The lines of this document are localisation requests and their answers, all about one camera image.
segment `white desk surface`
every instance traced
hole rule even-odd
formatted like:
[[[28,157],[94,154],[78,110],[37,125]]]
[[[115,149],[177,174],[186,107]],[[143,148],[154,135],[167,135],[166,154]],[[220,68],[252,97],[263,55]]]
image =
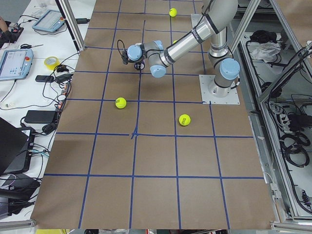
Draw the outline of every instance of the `white desk surface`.
[[[72,7],[72,10],[76,18],[88,18],[89,19],[91,17],[95,2],[96,0],[70,0],[70,5]],[[38,8],[36,8],[36,5],[37,5],[37,1],[31,0],[30,4],[28,5],[28,7],[26,8],[23,14],[32,15],[34,12],[38,11]],[[58,8],[56,7],[56,5],[48,5],[47,9],[57,10]],[[19,22],[23,22],[23,20],[28,20],[28,19],[31,19],[31,18],[21,17]],[[33,48],[34,59],[33,59],[32,67],[30,69],[29,75],[26,77],[26,79],[17,80],[9,96],[2,103],[0,103],[0,107],[2,109],[25,107],[29,105],[46,106],[49,103],[51,103],[51,100],[46,99],[42,96],[44,83],[38,83],[35,81],[35,78],[37,75],[51,74],[51,71],[48,70],[47,67],[44,65],[43,63],[44,60],[49,56],[56,56],[62,62],[65,58],[77,52],[68,30],[57,35],[44,35],[43,36],[43,35],[36,33],[32,29],[31,26],[33,24],[34,24],[34,21],[22,24],[22,26],[24,27],[24,31],[21,34],[18,41],[15,44],[10,44],[8,47],[7,47],[8,44],[5,44],[2,47],[3,49],[0,49],[0,58],[1,58],[5,50],[19,49],[20,45],[24,43],[27,43],[30,45],[44,44],[43,46]],[[79,25],[79,29],[83,38],[86,35],[87,28],[88,28],[87,24]],[[77,61],[78,61],[78,55],[75,55],[71,57],[69,60],[67,60],[65,64],[75,68]],[[13,80],[1,81],[0,99],[2,99],[8,93],[8,91],[13,85],[13,82],[14,82]],[[54,87],[58,91],[58,93],[60,93],[61,89],[59,88],[58,84],[52,83],[52,87]],[[49,83],[46,85],[45,95],[50,98],[55,98],[57,96],[57,94],[50,88]],[[46,107],[32,106],[32,107],[23,108],[23,109],[0,110],[0,116],[1,118],[5,119],[6,121],[11,123],[15,127],[20,127],[20,119],[26,115],[28,110],[55,110],[55,107],[54,107],[54,103],[52,103],[51,105],[46,106]],[[42,126],[43,126],[42,124],[31,125],[31,127],[33,127],[34,129],[38,131],[41,130]],[[50,134],[48,136],[37,136],[35,138],[35,143],[47,147],[52,137],[54,138],[53,134]],[[29,177],[40,177],[40,178],[43,177],[47,161],[48,161],[48,158],[44,156],[43,157],[43,169],[39,175],[42,158],[41,156],[32,157],[31,163],[30,163],[30,169],[25,174],[28,175]],[[5,219],[0,220],[0,222],[29,220],[33,208],[34,206],[24,208],[19,214],[13,214],[12,216],[9,216]]]

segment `yellow tennis ball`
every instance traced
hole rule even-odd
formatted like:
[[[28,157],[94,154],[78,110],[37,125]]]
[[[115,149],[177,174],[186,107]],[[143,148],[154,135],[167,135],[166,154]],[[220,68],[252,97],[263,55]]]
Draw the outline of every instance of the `yellow tennis ball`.
[[[187,126],[191,123],[191,117],[187,114],[182,114],[180,115],[179,117],[179,123],[182,125],[182,126]]]
[[[169,11],[169,15],[170,15],[171,17],[175,17],[176,14],[177,14],[176,9],[175,9],[175,8],[171,8],[170,11]]]
[[[118,109],[123,109],[123,108],[126,107],[127,101],[126,101],[126,99],[124,99],[123,97],[119,97],[119,98],[116,99],[115,105],[116,105],[116,107],[117,107]]]

